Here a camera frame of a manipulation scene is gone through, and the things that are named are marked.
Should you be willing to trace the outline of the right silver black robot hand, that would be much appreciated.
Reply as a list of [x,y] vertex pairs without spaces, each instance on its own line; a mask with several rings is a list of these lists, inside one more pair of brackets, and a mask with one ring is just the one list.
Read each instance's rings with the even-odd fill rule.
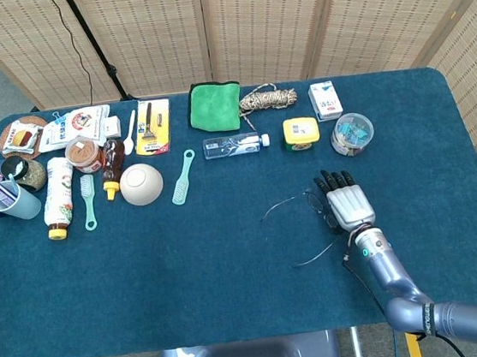
[[374,225],[375,211],[360,185],[347,171],[320,171],[320,177],[314,177],[317,188],[325,196],[340,228],[347,232],[362,224]]

